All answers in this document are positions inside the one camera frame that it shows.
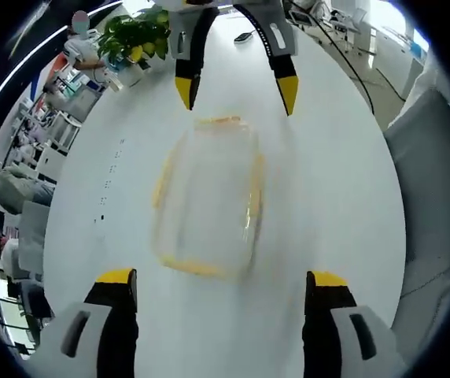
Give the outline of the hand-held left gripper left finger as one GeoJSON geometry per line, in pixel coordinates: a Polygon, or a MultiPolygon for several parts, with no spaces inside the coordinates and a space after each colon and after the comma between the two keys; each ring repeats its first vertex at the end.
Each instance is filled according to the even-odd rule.
{"type": "Polygon", "coordinates": [[[138,338],[137,272],[99,276],[42,330],[39,377],[133,377],[138,338]]]}

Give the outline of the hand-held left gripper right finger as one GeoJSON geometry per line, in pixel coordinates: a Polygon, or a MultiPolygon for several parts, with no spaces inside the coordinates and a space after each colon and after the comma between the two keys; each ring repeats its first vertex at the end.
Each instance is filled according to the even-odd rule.
{"type": "Polygon", "coordinates": [[[404,370],[391,328],[330,272],[307,272],[302,340],[305,377],[398,377],[404,370]]]}

